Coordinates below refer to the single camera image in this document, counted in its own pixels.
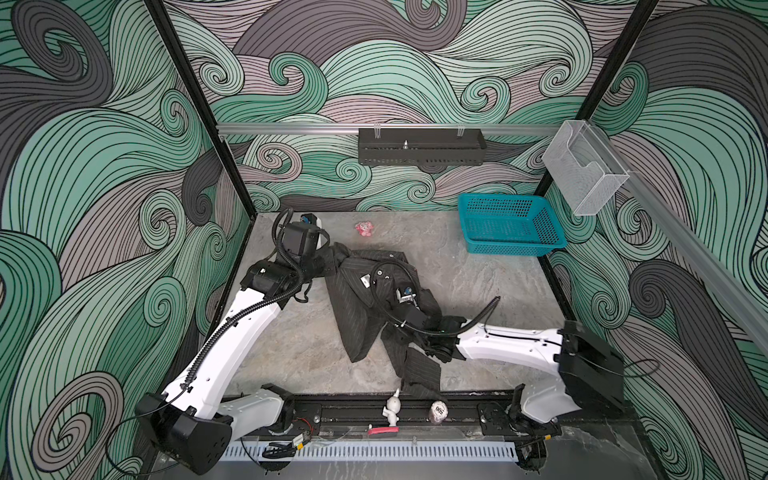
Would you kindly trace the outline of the dark pinstriped long sleeve shirt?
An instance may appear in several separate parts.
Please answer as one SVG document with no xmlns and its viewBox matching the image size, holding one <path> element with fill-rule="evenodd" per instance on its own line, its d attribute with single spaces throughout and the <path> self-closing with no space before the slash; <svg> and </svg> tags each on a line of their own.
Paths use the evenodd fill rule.
<svg viewBox="0 0 768 480">
<path fill-rule="evenodd" d="M 405 253 L 353 250 L 339 242 L 324 250 L 324 276 L 343 348 L 353 363 L 364 360 L 381 340 L 407 395 L 442 400 L 441 367 L 396 325 L 396 290 L 412 287 L 416 305 L 427 314 L 441 313 L 434 295 L 421 286 L 417 269 Z"/>
</svg>

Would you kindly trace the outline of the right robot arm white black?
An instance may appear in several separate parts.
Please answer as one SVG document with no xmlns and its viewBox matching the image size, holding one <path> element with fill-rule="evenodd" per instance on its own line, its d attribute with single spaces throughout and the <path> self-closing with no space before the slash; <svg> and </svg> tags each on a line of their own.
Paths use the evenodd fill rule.
<svg viewBox="0 0 768 480">
<path fill-rule="evenodd" d="M 553 329 L 490 326 L 492 300 L 476 317 L 433 315 L 413 302 L 391 312 L 381 339 L 402 393 L 442 400 L 441 367 L 453 360 L 492 360 L 545 373 L 516 388 L 507 415 L 524 435 L 578 410 L 620 416 L 625 410 L 622 356 L 573 321 Z"/>
</svg>

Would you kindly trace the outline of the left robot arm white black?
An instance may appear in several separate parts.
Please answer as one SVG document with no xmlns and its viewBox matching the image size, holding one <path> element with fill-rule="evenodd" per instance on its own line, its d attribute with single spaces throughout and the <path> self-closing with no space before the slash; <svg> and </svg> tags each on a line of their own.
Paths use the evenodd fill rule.
<svg viewBox="0 0 768 480">
<path fill-rule="evenodd" d="M 190 364 L 135 408 L 151 444 L 197 475 L 210 471 L 235 440 L 260 429 L 283 435 L 293 428 L 293 398 L 280 387 L 266 384 L 253 394 L 224 398 L 258 338 L 323 274 L 330 237 L 315 215 L 276 219 L 272 240 L 274 254 L 247 270 L 225 319 Z"/>
</svg>

